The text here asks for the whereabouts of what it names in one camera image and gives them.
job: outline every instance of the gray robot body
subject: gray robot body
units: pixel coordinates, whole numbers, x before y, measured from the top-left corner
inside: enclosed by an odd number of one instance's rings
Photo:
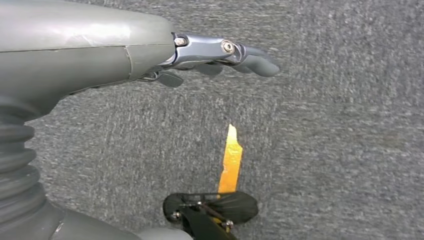
[[[150,14],[0,0],[0,96],[25,106],[26,121],[39,118],[66,95],[140,78],[174,54],[173,31]]]
[[[166,19],[56,0],[0,0],[0,239],[140,240],[47,200],[27,165],[34,130],[65,96],[136,80],[175,52]]]

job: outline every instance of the robotic hand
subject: robotic hand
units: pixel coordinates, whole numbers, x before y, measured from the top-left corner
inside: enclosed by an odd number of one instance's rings
[[[197,70],[205,75],[216,76],[222,72],[223,66],[228,66],[238,72],[255,73],[261,77],[272,77],[280,71],[268,54],[250,46],[233,43],[225,38],[189,33],[172,33],[172,36],[175,42],[174,55],[141,80],[178,87],[183,79],[166,70]]]
[[[66,96],[129,81],[177,87],[169,70],[215,76],[222,67],[272,77],[263,51],[228,39],[178,33],[166,19],[60,0],[0,0],[0,239],[189,240],[178,229],[136,235],[46,198],[25,122]]]

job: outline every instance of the bolt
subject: bolt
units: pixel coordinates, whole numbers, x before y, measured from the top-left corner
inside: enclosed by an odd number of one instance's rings
[[[234,222],[233,222],[233,221],[231,221],[231,220],[227,220],[227,221],[225,222],[225,225],[226,225],[228,228],[232,229],[232,228],[234,227]]]
[[[221,42],[222,51],[226,54],[233,54],[235,51],[234,43],[229,40],[223,40]]]
[[[173,41],[175,43],[175,45],[177,45],[178,47],[180,46],[184,46],[187,44],[187,40],[184,37],[177,37],[174,39]]]
[[[179,211],[175,211],[175,212],[173,212],[173,213],[172,213],[171,217],[172,217],[174,220],[179,220],[179,219],[180,219],[180,217],[181,217],[181,213],[180,213]]]

